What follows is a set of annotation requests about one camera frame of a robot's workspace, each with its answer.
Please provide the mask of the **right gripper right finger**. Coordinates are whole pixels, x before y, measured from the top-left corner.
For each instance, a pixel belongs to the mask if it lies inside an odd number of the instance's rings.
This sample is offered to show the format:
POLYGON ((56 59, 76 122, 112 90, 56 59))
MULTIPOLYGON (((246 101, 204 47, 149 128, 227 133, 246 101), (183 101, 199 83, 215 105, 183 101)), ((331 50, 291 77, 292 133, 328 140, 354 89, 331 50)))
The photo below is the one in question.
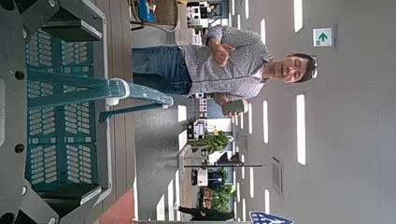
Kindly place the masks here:
POLYGON ((41 29, 66 42, 101 41, 101 13, 90 0, 20 0, 25 40, 41 29))

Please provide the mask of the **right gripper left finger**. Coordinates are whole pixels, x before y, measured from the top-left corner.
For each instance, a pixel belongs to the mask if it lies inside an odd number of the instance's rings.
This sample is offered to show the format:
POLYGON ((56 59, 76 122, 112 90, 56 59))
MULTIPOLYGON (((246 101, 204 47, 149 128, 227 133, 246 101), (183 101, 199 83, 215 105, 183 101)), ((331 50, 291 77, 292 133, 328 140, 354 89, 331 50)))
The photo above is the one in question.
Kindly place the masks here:
POLYGON ((65 184, 49 191, 36 191, 24 180, 21 224, 81 224, 103 191, 99 184, 65 184))

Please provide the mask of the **man's right hand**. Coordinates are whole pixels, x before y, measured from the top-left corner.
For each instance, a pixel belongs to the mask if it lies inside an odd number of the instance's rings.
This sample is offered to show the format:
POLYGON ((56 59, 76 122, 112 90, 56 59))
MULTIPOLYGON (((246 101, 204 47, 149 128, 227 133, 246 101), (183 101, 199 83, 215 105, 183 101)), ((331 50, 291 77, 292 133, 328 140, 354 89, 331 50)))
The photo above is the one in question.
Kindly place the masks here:
POLYGON ((234 47, 230 45, 217 45, 213 50, 213 58, 219 66, 225 66, 230 58, 230 54, 232 51, 234 51, 234 47))

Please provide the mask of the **man's left hand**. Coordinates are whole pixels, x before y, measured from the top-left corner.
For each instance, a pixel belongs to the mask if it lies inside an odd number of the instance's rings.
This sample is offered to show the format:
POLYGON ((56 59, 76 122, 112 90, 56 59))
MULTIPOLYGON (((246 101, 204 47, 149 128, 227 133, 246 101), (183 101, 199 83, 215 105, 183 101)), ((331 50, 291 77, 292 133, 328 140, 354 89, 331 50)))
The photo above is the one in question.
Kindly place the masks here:
POLYGON ((215 93, 213 99, 219 106, 225 106, 231 102, 231 100, 223 93, 215 93))

